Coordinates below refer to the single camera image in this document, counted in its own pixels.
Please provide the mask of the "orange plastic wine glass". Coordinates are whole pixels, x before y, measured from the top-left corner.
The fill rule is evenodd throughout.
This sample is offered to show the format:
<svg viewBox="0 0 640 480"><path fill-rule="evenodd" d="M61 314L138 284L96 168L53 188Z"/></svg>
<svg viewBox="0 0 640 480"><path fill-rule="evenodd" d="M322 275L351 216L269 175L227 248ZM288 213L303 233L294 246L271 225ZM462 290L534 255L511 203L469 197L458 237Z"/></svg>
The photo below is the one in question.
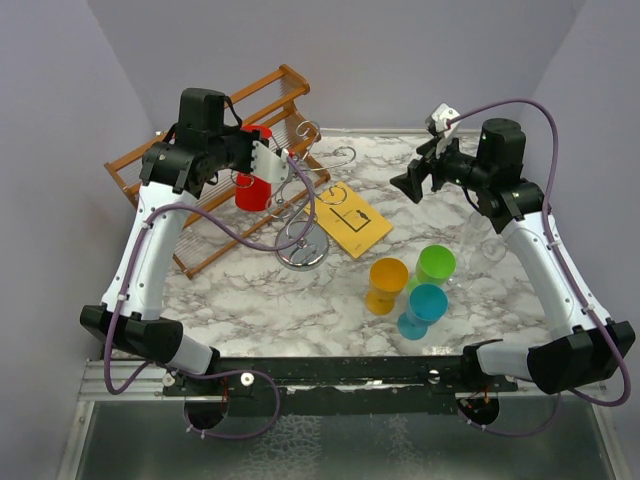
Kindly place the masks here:
<svg viewBox="0 0 640 480"><path fill-rule="evenodd" d="M401 260L390 257L377 260L369 271L369 291L365 297L367 309L375 315L390 313L408 281L409 271Z"/></svg>

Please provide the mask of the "green plastic wine glass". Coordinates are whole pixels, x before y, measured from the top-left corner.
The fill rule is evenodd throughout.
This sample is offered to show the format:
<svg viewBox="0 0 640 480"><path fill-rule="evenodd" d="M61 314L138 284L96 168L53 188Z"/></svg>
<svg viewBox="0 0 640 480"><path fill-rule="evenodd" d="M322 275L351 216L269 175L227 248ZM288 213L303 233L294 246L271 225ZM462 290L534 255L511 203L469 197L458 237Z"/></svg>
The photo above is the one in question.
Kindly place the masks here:
<svg viewBox="0 0 640 480"><path fill-rule="evenodd" d="M456 257L447 247L439 244L427 246L420 252L406 292L410 294L421 284L442 285L454 274L456 267Z"/></svg>

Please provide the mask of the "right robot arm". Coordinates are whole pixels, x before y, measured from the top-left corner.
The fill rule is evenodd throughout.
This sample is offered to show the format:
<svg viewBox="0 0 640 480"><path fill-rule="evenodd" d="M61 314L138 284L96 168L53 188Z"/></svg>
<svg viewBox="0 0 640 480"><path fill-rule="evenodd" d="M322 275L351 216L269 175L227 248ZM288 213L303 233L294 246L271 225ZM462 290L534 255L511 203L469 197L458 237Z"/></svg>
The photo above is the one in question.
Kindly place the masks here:
<svg viewBox="0 0 640 480"><path fill-rule="evenodd" d="M501 375L531 381L547 394L607 380L635 341L630 323L613 321L591 293L543 205L544 193L523 178L525 145L519 123L489 119L475 155L440 134L419 146L406 172L390 181L414 203L422 200L426 178L433 191L451 183L474 192L480 214L516 255L543 307L550 342L492 340L464 348L459 378L472 391Z"/></svg>

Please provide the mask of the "red plastic wine glass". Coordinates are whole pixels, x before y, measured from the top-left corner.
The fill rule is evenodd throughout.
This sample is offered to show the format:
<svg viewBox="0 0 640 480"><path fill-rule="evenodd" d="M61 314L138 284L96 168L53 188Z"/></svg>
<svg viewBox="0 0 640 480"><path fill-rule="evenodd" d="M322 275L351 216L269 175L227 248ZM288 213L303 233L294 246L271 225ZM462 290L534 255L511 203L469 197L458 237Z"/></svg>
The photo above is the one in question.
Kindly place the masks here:
<svg viewBox="0 0 640 480"><path fill-rule="evenodd" d="M236 176L235 205L248 212L263 212L270 205L271 185L253 174Z"/></svg>

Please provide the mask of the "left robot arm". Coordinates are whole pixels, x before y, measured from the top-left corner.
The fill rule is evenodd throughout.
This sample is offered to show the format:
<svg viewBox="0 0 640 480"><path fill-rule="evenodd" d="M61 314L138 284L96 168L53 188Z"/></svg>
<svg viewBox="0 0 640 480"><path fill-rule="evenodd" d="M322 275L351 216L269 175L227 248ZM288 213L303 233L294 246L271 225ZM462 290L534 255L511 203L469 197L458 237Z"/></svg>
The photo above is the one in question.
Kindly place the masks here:
<svg viewBox="0 0 640 480"><path fill-rule="evenodd" d="M190 208L204 185L224 169L247 171L254 135L225 124L231 99L215 90L181 94L177 123L142 156L137 212L116 274L97 305L86 305L81 325L106 345L186 371L186 382L206 395L220 385L216 354L191 339L178 321L161 316L165 279Z"/></svg>

